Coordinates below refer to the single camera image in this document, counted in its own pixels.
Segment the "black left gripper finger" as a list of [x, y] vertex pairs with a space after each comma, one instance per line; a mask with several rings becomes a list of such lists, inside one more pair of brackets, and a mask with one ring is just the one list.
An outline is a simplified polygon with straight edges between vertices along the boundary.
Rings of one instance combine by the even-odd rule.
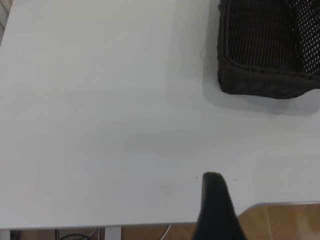
[[201, 206], [193, 240], [245, 240], [225, 179], [220, 173], [202, 177]]

